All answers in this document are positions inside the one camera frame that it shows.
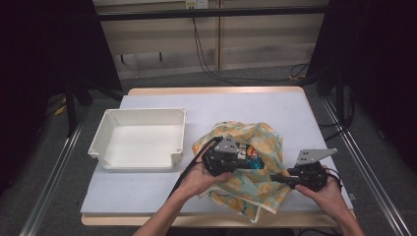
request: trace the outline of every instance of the wooden table edge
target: wooden table edge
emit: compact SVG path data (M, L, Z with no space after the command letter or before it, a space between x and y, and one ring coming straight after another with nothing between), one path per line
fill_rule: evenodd
M233 92L279 92L301 91L300 87L198 87L198 88L132 88L128 95L164 95Z

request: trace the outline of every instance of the floral cloth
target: floral cloth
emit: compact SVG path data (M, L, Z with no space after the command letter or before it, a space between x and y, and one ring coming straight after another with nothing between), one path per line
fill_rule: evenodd
M268 211L276 213L290 191L287 185L270 180L270 174L288 175L282 165L282 136L266 123L221 122L193 144L194 154L213 137L228 135L236 143L253 146L265 168L238 169L229 181L211 186L200 198L211 198L255 223Z

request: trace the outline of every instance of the controller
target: controller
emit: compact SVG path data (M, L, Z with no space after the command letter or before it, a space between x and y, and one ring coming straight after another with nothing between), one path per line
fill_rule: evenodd
M212 176L233 173L237 169L263 169L265 166L252 146L236 143L230 135L226 138L215 137L209 142L202 163ZM328 174L320 160L335 153L336 148L300 150L294 167L287 169L290 177L276 174L271 175L270 179L285 183L291 189L300 184L318 192L328 182Z
M319 160L335 154L336 152L336 148L300 150L294 168L287 169L288 173L291 175L290 177L277 174L271 175L270 179L272 181L285 183L291 189L294 189L296 185L300 184L318 192L327 184L329 176Z
M262 169L265 166L252 146L236 143L230 135L212 139L202 160L212 176L233 173L237 169Z

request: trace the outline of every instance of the gray floor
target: gray floor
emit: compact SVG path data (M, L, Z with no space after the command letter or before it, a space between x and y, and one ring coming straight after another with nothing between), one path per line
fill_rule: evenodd
M287 81L291 67L267 67L223 71L220 81L204 73L159 76L123 80L123 93L131 88L159 87L210 87L230 86L229 82L240 86L291 86ZM315 85L305 87L305 92L319 124L331 123L322 99L318 97ZM86 123L70 155L48 210L37 230L37 235L131 235L136 227L87 227L81 223L80 208L86 195L89 179L96 166L96 160L87 155L99 120L105 109L117 108L119 102L97 96L89 109ZM378 126L358 104L349 131L364 152L372 169L387 191L393 204L406 221L411 234L417 234L417 174L412 172L400 159L395 147L379 136ZM66 141L67 118L65 112L59 116L49 116L39 135L38 144L29 162L25 164L15 180L13 188L8 189L0 199L0 235L18 235L30 210L47 181L57 156ZM323 128L324 137L335 132L334 128ZM328 147L339 150L333 160L343 178L348 193L354 194L352 201L355 213L367 235L395 235L379 203L375 200L362 173L351 157L340 137L327 142ZM320 235L309 233L303 235Z

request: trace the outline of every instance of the wire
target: wire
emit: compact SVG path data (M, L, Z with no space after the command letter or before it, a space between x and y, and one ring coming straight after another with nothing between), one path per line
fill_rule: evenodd
M349 92L349 103L347 106L347 119L346 119L346 123L345 125L341 128L340 131L328 136L327 138L325 138L325 142L333 139L334 137L337 137L338 135L342 134L343 132L345 132L350 125L353 122L353 116L355 115L355 99L354 99L354 94L352 93L352 91ZM338 122L334 123L334 124L330 124L330 125L324 125L324 127L328 127L328 126L337 126L340 125Z
M313 229L313 228L307 228L307 229L303 229L299 234L298 234L298 236L301 236L301 235L303 235L305 232L308 232L308 231L314 231L314 232L316 232L316 233L320 233L320 234L322 234L322 235L326 235L326 236L341 236L341 234L339 234L339 233L327 233L327 232L325 232L325 231L322 231L322 230L319 230L319 229Z
M308 65L310 65L310 63L302 63L302 64L297 64L297 65L294 65L294 66L291 68L291 71L290 71L290 77L291 77L292 79L294 79L294 78L298 77L298 75L300 75L300 74L301 74L301 72L303 72L303 71L304 71L304 69L306 69L306 67L307 67ZM299 71L296 75L294 75L294 74L293 74L294 69L295 69L296 67L299 67L299 66L303 66L303 68L301 68L301 70L300 70L300 71Z
M188 175L188 173L190 172L190 170L199 163L203 163L203 162L197 162L197 159L203 154L204 151L207 150L207 148L213 144L213 142L218 142L218 140L220 139L220 137L214 137L211 140L209 140L201 149L200 151L197 153L197 155L191 160L190 164L188 164L188 166L185 168L185 170L181 173L180 177L178 178L177 182L175 183L174 187L171 190L171 193L169 193L168 199L171 197L171 195L175 192L175 190L178 189L178 187L180 187L181 183L183 182L183 180L185 179L185 177Z
M211 77L212 79L215 80L220 80L223 82L227 82L230 83L234 86L241 86L238 84L235 84L233 82L229 82L228 80L244 80L244 81L267 81L267 82L284 82L284 81L290 81L290 78L288 79L278 79L278 80L274 80L274 79L262 79L262 78L234 78L234 77L221 77L220 75L214 73L208 66L207 62L206 62L206 58L205 58L205 54L203 51L203 47L202 47L202 43L200 41L200 36L199 36L199 32L197 30L197 26L196 26L196 20L193 18L193 24L194 24L194 38L196 41L196 47L197 47L197 55L199 57L199 62L200 62L200 66L202 68L202 70L206 73L206 75L208 75L209 77Z

